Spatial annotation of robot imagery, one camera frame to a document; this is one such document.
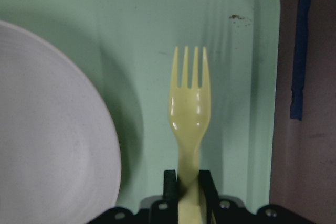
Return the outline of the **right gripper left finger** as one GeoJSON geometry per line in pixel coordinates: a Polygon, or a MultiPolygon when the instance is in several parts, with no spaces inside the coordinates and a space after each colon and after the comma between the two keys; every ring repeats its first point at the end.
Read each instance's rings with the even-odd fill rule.
{"type": "Polygon", "coordinates": [[[176,170],[169,169],[164,171],[163,181],[163,199],[178,202],[179,199],[179,183],[176,177],[176,170]]]}

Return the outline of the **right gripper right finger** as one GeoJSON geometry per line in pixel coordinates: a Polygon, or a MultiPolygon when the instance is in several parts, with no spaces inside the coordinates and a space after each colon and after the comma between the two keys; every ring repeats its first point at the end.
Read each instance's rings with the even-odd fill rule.
{"type": "Polygon", "coordinates": [[[219,196],[209,170],[200,170],[198,175],[202,221],[219,221],[219,196]]]}

